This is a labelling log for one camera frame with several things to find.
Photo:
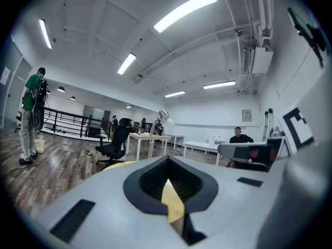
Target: black shirt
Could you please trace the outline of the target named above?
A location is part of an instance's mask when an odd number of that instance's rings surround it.
[[[247,135],[240,135],[239,137],[233,136],[229,140],[229,143],[247,143],[247,142],[253,142],[254,140]]]

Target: man in black shirt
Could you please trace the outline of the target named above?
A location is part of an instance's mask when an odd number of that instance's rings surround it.
[[[229,143],[252,143],[254,141],[250,136],[242,135],[240,127],[235,127],[234,133],[235,136],[231,137]]]

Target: black shoe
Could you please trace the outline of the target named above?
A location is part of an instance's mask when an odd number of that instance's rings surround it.
[[[19,159],[19,163],[20,163],[20,165],[29,165],[29,164],[32,164],[33,162],[32,162],[32,160],[26,161],[24,159]]]
[[[37,158],[38,158],[38,152],[36,152],[35,155],[31,156],[31,158],[32,158],[33,160],[37,159]]]

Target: silver desk lamp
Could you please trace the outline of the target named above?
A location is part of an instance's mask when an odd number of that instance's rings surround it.
[[[164,110],[164,109],[161,109],[160,111],[159,111],[159,117],[157,117],[156,119],[155,119],[155,121],[153,122],[153,124],[152,124],[152,126],[151,126],[151,129],[150,129],[150,143],[149,143],[149,154],[148,154],[148,159],[149,158],[152,158],[152,151],[153,151],[153,149],[154,149],[154,140],[153,140],[153,133],[154,133],[154,129],[155,129],[155,126],[156,126],[156,124],[157,124],[157,122],[159,121],[159,120],[161,120],[161,121],[165,121],[166,119],[168,119],[168,118],[170,118],[170,114],[166,111],[166,110]]]

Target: wooden floor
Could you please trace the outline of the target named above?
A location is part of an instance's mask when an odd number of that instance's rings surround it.
[[[13,129],[0,131],[0,170],[1,176],[13,202],[24,212],[35,218],[48,204],[75,187],[94,173],[100,172],[105,165],[95,165],[97,160],[104,160],[94,147],[95,142],[66,139],[61,136],[40,133],[36,138],[45,140],[45,151],[28,167],[20,166],[21,153],[19,133]],[[90,150],[93,156],[87,156]],[[129,154],[124,161],[136,159],[137,140],[130,139]],[[167,155],[179,156],[182,148],[176,150],[168,144]],[[146,159],[148,141],[141,142],[140,159]],[[154,156],[162,155],[163,147],[156,143]],[[206,156],[203,151],[187,150],[187,158],[215,164],[216,154]],[[221,159],[219,165],[226,166],[228,159]]]

